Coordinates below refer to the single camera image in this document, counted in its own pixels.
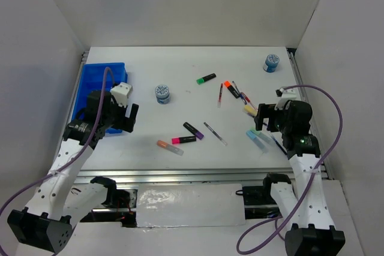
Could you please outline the pink cap black highlighter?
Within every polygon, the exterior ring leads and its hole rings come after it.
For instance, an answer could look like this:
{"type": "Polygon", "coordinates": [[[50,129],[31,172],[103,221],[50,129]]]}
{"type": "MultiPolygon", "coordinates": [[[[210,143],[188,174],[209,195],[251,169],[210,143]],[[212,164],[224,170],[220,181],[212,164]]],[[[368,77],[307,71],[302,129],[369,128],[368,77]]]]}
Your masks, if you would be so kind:
{"type": "Polygon", "coordinates": [[[196,136],[186,136],[186,137],[175,137],[171,139],[172,144],[183,144],[195,142],[197,140],[196,136]]]}

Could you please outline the purple cap black highlighter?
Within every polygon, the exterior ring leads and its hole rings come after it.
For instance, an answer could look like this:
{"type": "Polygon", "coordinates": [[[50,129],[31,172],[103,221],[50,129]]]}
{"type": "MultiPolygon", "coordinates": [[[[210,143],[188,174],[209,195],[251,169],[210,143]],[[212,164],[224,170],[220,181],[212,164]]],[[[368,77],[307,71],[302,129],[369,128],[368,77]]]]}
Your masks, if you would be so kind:
{"type": "Polygon", "coordinates": [[[199,140],[202,140],[204,138],[204,135],[188,122],[184,122],[183,127],[186,128],[189,132],[191,132],[199,140]]]}

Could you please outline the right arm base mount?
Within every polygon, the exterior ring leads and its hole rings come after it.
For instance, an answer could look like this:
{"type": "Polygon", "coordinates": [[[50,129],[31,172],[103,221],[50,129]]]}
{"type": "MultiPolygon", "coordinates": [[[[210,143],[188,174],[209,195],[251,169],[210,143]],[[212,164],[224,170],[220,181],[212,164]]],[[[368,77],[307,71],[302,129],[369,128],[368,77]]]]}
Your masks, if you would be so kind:
{"type": "Polygon", "coordinates": [[[280,214],[276,202],[262,186],[243,186],[235,194],[243,198],[246,219],[274,218],[280,214]]]}

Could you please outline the green cap black highlighter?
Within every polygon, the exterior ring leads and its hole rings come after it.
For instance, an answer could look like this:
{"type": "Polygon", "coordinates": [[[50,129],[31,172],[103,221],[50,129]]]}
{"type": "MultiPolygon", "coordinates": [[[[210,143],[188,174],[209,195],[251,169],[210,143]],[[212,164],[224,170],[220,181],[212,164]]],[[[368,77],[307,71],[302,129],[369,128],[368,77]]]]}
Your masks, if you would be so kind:
{"type": "Polygon", "coordinates": [[[201,85],[201,84],[203,84],[209,80],[212,80],[214,78],[216,78],[216,74],[212,73],[212,74],[208,74],[207,76],[203,76],[203,77],[197,79],[196,82],[198,85],[201,85]]]}

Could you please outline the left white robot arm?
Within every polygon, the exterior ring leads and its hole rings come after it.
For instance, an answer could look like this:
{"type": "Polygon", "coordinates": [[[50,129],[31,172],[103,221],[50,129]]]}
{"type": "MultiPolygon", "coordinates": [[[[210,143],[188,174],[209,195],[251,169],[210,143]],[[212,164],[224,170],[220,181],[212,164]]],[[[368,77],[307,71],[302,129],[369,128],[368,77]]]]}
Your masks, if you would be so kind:
{"type": "Polygon", "coordinates": [[[12,210],[7,222],[17,240],[53,254],[68,244],[76,225],[98,205],[115,207],[122,195],[116,182],[96,176],[72,199],[68,196],[84,163],[109,128],[132,132],[139,109],[131,106],[131,88],[118,85],[110,91],[92,91],[86,106],[65,127],[58,155],[35,195],[22,210],[12,210]]]}

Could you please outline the orange cap black highlighter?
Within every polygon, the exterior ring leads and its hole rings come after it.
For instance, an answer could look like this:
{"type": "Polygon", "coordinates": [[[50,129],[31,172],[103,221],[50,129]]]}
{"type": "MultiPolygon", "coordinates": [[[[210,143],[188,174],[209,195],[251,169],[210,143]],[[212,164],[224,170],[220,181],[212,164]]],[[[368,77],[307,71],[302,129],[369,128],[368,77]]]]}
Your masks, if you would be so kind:
{"type": "Polygon", "coordinates": [[[225,81],[224,82],[224,85],[225,87],[227,88],[227,90],[235,97],[235,98],[239,98],[239,93],[238,91],[232,86],[232,84],[229,82],[229,81],[225,81]]]}

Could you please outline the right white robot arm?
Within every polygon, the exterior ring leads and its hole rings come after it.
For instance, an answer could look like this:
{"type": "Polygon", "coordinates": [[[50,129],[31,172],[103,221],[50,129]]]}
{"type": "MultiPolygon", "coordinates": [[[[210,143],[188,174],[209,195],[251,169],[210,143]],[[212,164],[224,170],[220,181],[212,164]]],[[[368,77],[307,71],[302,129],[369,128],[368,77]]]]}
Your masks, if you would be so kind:
{"type": "Polygon", "coordinates": [[[284,237],[287,255],[337,255],[346,239],[337,230],[325,200],[319,142],[310,133],[312,108],[308,103],[285,100],[279,104],[259,104],[256,130],[280,132],[294,181],[287,176],[269,173],[265,177],[262,197],[276,203],[287,222],[284,237]]]}

